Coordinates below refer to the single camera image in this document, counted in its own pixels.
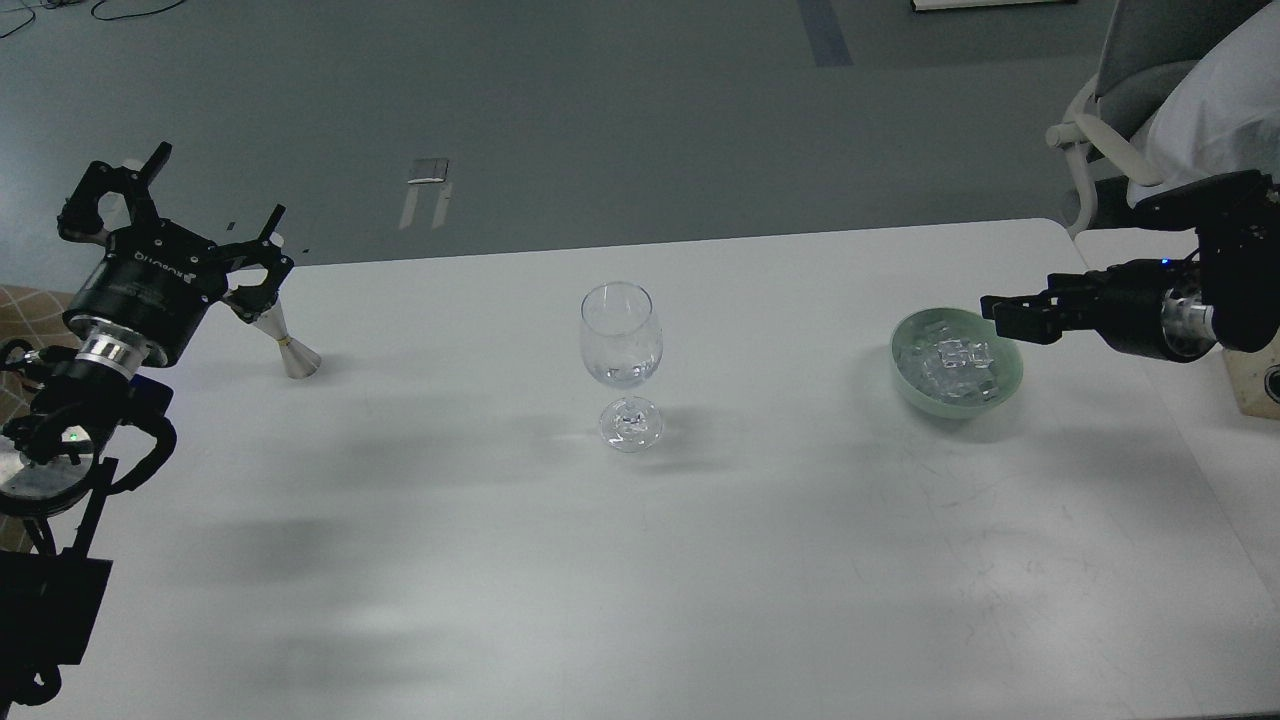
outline water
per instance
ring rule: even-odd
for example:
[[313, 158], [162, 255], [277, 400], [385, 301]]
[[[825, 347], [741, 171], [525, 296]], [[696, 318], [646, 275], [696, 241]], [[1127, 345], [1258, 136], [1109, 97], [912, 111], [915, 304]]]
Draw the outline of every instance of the water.
[[586, 370], [591, 373], [591, 377], [600, 384], [617, 389], [640, 387], [640, 384], [649, 379], [649, 375], [652, 375], [657, 369], [657, 363], [641, 363], [628, 368], [607, 368], [602, 365], [589, 365], [586, 368]]
[[1000, 396], [991, 346], [945, 320], [922, 328], [899, 350], [897, 368], [913, 387], [950, 405], [982, 405]]

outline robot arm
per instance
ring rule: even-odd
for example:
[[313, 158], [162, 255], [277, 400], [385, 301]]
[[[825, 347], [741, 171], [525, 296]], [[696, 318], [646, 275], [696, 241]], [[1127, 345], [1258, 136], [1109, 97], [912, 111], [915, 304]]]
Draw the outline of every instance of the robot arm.
[[1130, 260], [1106, 270], [1052, 274], [1048, 290], [984, 296], [983, 318], [1002, 337], [1048, 345], [1066, 331], [1096, 331], [1112, 348], [1189, 363], [1215, 343], [1243, 352], [1280, 328], [1280, 188], [1245, 170], [1148, 197], [1138, 225], [1196, 228], [1199, 250], [1183, 260]]
[[[164, 416], [173, 391], [137, 374], [141, 366], [168, 368], [178, 361], [214, 302], [228, 305], [282, 343], [291, 377], [306, 377], [319, 365], [306, 346], [307, 363], [291, 366], [279, 310], [279, 288], [293, 260], [271, 242], [284, 208], [275, 206], [255, 240], [219, 246], [161, 218], [148, 186], [169, 159], [160, 143], [140, 170], [90, 164], [58, 217], [58, 233], [72, 242], [105, 249], [63, 314], [81, 347], [33, 350], [10, 341], [0, 351], [0, 369], [18, 373], [35, 392], [31, 414], [0, 430], [0, 512], [20, 518], [37, 553], [0, 552], [0, 717], [10, 702], [38, 705], [58, 693], [59, 665], [78, 664], [88, 643], [106, 589], [110, 562], [88, 559], [88, 546], [108, 496], [141, 487], [170, 457], [177, 445]], [[124, 197], [129, 224], [104, 227], [97, 204], [104, 195]], [[228, 274], [262, 266], [257, 286], [229, 290]], [[118, 461], [105, 456], [122, 425], [155, 439], [152, 450], [116, 478]], [[88, 496], [74, 543], [58, 552], [47, 518]]]

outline white chair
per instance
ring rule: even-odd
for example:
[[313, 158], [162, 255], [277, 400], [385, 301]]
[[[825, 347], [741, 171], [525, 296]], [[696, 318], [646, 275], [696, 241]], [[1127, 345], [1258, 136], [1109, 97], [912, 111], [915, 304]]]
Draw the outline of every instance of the white chair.
[[[1196, 63], [1270, 0], [1117, 0], [1098, 72], [1075, 95], [1062, 122], [1044, 135], [1061, 149], [1074, 208], [1068, 233], [1126, 227], [1128, 183], [1155, 186], [1161, 173], [1128, 138], [1160, 109]], [[1120, 176], [1094, 179], [1098, 160]]]

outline white table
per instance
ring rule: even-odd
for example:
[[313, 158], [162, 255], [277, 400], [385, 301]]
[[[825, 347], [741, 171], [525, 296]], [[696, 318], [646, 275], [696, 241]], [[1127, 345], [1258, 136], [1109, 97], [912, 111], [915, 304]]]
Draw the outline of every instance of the white table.
[[[891, 387], [902, 316], [1079, 269], [1044, 220], [300, 268], [320, 374], [225, 311], [152, 373], [179, 450], [108, 505], [84, 665], [14, 716], [1280, 708], [1280, 614], [1140, 361], [1023, 346], [969, 423]], [[576, 345], [617, 278], [667, 340], [634, 456]]]

